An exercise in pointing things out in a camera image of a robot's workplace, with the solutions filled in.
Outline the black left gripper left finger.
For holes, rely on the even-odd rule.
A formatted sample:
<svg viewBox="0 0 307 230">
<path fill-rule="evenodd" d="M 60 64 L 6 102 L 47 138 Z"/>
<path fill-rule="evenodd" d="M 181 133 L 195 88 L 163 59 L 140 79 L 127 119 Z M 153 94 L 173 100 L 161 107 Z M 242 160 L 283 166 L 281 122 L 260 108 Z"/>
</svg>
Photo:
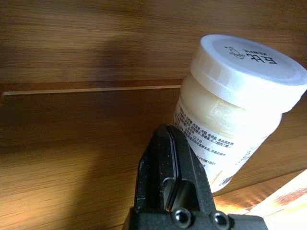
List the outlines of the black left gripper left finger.
<svg viewBox="0 0 307 230">
<path fill-rule="evenodd" d="M 179 165 L 174 127 L 162 124 L 142 155 L 135 189 L 134 207 L 137 210 L 175 208 L 179 187 Z"/>
</svg>

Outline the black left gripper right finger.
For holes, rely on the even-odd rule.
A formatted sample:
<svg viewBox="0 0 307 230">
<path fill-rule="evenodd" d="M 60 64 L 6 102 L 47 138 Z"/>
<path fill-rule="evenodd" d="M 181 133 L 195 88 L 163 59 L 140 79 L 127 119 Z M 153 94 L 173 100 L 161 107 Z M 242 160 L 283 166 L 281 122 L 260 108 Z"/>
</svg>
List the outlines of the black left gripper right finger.
<svg viewBox="0 0 307 230">
<path fill-rule="evenodd" d="M 167 130 L 174 147 L 175 163 L 175 184 L 168 209 L 173 211 L 184 207 L 189 211 L 210 214 L 215 211 L 215 204 L 204 167 L 185 135 L 174 126 L 168 126 Z"/>
</svg>

